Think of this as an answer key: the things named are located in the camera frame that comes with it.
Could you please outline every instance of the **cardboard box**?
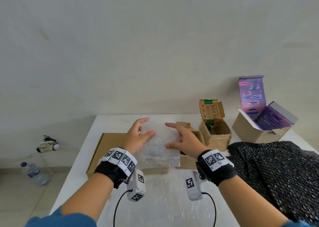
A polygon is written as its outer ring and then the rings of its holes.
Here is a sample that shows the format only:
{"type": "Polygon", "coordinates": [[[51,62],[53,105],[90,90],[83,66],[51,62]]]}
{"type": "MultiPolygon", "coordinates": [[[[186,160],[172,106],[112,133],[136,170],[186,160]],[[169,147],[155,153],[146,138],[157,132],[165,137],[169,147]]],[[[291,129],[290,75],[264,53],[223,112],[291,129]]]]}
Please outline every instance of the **cardboard box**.
{"type": "Polygon", "coordinates": [[[224,121],[225,113],[224,107],[217,99],[199,101],[202,121],[199,125],[199,132],[203,135],[205,145],[211,149],[219,151],[226,151],[232,138],[232,132],[224,121]],[[218,133],[211,135],[206,127],[207,120],[220,120],[218,133]]]}
{"type": "MultiPolygon", "coordinates": [[[[126,133],[103,133],[100,141],[92,156],[89,167],[86,171],[88,178],[93,176],[94,171],[98,165],[99,160],[111,149],[116,147],[122,147],[126,140],[126,133]]],[[[165,168],[149,168],[142,170],[144,175],[150,174],[166,174],[168,173],[168,167],[165,168]]]]}
{"type": "Polygon", "coordinates": [[[270,143],[280,140],[291,129],[291,127],[286,127],[263,131],[242,109],[238,108],[238,111],[239,114],[232,128],[242,141],[258,144],[270,143]]]}
{"type": "MultiPolygon", "coordinates": [[[[203,135],[201,132],[199,132],[196,129],[193,129],[190,126],[190,123],[187,122],[176,122],[177,124],[181,124],[183,125],[185,128],[188,128],[194,135],[196,135],[197,139],[204,144],[204,139],[203,139],[203,135]]],[[[194,159],[193,157],[189,157],[187,155],[183,155],[181,154],[181,166],[178,167],[178,169],[193,169],[196,170],[196,159],[194,159]]]]}

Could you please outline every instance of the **white table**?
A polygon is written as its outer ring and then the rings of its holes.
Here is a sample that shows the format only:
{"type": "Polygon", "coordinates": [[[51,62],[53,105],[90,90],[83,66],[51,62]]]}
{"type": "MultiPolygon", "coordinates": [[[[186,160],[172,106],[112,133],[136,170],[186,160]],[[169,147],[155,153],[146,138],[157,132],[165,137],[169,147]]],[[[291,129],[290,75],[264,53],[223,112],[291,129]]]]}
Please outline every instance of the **white table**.
{"type": "MultiPolygon", "coordinates": [[[[151,120],[167,122],[190,122],[198,128],[200,114],[171,115],[98,115],[88,133],[83,146],[68,174],[66,181],[51,209],[53,213],[87,180],[86,170],[102,133],[126,133],[138,118],[149,117],[151,120]]],[[[231,128],[237,115],[227,115],[225,121],[231,128]]],[[[241,141],[232,130],[230,143],[241,141]]],[[[300,148],[315,151],[293,129],[285,134],[282,140],[290,140],[300,148]]],[[[185,170],[170,169],[165,175],[146,176],[146,196],[142,201],[133,203],[123,197],[116,214],[116,226],[211,226],[213,224],[213,203],[208,196],[200,201],[190,201],[184,187],[182,174],[185,170]]],[[[215,200],[217,209],[217,226],[239,226],[235,217],[226,205],[218,188],[205,182],[204,190],[215,200]]],[[[111,198],[105,205],[98,220],[98,226],[112,226],[116,203],[126,185],[114,189],[111,198]]]]}

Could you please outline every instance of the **tiled floor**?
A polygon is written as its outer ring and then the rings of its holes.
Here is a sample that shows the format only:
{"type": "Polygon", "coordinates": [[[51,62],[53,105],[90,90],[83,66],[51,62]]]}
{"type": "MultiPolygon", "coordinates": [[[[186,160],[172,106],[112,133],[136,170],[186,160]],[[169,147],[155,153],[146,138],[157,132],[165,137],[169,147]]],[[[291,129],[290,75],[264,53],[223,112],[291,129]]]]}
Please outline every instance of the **tiled floor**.
{"type": "Polygon", "coordinates": [[[55,173],[46,187],[21,174],[0,175],[0,226],[24,226],[33,216],[49,214],[68,173],[55,173]]]}

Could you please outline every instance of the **right hand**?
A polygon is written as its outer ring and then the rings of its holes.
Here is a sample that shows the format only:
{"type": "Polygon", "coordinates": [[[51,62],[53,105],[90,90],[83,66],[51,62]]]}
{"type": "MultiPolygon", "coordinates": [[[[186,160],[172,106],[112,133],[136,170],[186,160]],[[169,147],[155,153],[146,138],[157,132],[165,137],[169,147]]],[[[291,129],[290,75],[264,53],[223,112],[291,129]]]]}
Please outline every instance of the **right hand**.
{"type": "Polygon", "coordinates": [[[171,142],[165,145],[168,149],[177,149],[184,152],[186,155],[193,157],[197,160],[198,156],[208,148],[203,145],[197,137],[187,128],[180,124],[165,123],[167,127],[174,128],[180,134],[181,142],[171,142]]]}

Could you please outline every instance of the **hand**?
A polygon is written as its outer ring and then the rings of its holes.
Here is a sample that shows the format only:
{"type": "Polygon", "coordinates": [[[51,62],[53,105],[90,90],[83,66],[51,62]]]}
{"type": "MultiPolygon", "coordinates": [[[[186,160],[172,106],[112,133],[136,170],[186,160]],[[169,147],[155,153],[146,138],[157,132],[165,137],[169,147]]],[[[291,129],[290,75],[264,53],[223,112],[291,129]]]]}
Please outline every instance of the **hand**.
{"type": "Polygon", "coordinates": [[[187,128],[175,123],[165,123],[166,126],[176,129],[180,134],[180,143],[171,142],[165,145],[169,149],[178,149],[195,159],[208,148],[187,128]]]}
{"type": "Polygon", "coordinates": [[[138,152],[144,145],[144,143],[155,135],[155,131],[145,133],[144,135],[139,135],[141,124],[149,121],[149,118],[140,118],[136,120],[130,130],[127,132],[126,141],[123,145],[123,149],[134,155],[138,152]]]}

